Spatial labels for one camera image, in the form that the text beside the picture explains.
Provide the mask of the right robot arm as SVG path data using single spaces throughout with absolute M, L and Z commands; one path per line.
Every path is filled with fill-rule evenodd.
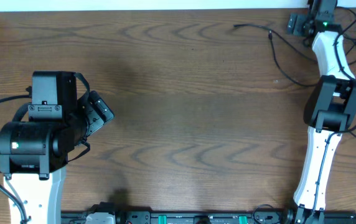
M 288 32 L 311 40 L 321 75 L 303 115 L 308 126 L 306 158 L 295 207 L 282 223 L 326 223 L 326 188 L 335 150 L 343 133 L 354 129 L 356 78 L 344 50 L 344 30 L 334 22 L 337 1 L 308 1 L 308 13 L 291 14 Z

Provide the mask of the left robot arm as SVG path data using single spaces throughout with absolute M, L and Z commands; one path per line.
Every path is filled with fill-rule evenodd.
M 30 103 L 0 130 L 2 189 L 11 223 L 60 223 L 69 152 L 114 118 L 81 73 L 36 71 Z

